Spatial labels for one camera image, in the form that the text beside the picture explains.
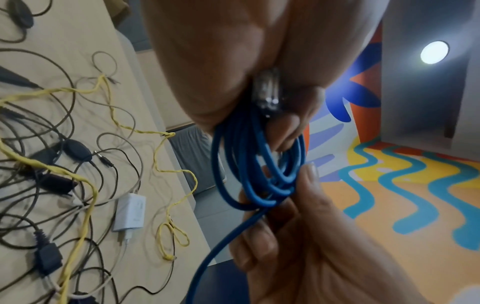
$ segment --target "cable connector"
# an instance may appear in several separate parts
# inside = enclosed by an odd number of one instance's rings
[[[62,267],[62,254],[55,243],[50,243],[43,230],[35,231],[36,251],[33,253],[35,267],[45,277]]]
[[[77,291],[74,294],[84,295],[87,294],[86,292]],[[68,304],[99,304],[97,299],[92,295],[86,298],[71,298],[68,301]]]
[[[101,155],[100,153],[98,153],[97,151],[93,151],[94,154],[96,154],[98,156],[98,158],[100,159],[100,162],[102,164],[104,164],[105,166],[107,167],[115,167],[115,165],[108,159],[106,158],[105,156]]]

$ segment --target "cable bundle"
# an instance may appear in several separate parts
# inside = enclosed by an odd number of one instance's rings
[[[186,304],[193,303],[200,279],[215,256],[243,231],[261,219],[272,207],[283,202],[295,191],[297,174],[305,162],[304,138],[303,136],[297,138],[293,146],[282,153],[275,164],[263,132],[265,122],[266,119],[261,115],[259,109],[248,101],[240,104],[215,130],[211,144],[211,167],[220,195],[235,209],[257,210],[257,212],[230,232],[206,256],[190,283]],[[241,183],[250,204],[241,204],[233,199],[222,182],[218,159],[222,139],[228,166]],[[258,154],[264,159],[271,174],[270,178],[264,175]],[[258,193],[267,193],[267,196],[261,197]]]

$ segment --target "blue cable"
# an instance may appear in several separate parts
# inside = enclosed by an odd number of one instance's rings
[[[248,103],[248,105],[238,106],[215,130],[210,157],[213,178],[220,195],[235,209],[258,211],[230,232],[206,256],[191,280],[185,298],[186,304],[193,304],[200,279],[216,255],[242,232],[260,220],[272,207],[292,195],[295,190],[297,174],[305,163],[304,138],[303,136],[298,137],[293,146],[282,153],[275,164],[272,152],[265,140],[264,122],[265,118],[259,109]],[[218,158],[222,139],[228,166],[234,177],[241,183],[251,204],[240,204],[233,199],[222,182]],[[264,159],[271,178],[267,178],[263,174],[258,154]],[[269,193],[269,195],[262,198],[256,193]]]

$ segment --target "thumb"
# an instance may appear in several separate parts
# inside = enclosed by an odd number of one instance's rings
[[[360,252],[369,254],[372,249],[370,237],[325,195],[314,164],[306,164],[300,169],[292,199],[313,241],[324,254],[346,260],[358,259]]]

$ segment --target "hand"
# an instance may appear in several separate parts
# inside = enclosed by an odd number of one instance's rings
[[[150,41],[185,112],[213,133],[252,76],[278,67],[287,111],[266,138],[285,150],[324,89],[370,41],[388,0],[143,0]]]
[[[252,304],[427,304],[394,259],[338,210],[317,168],[296,193],[230,244]],[[240,200],[247,203],[245,195]]]

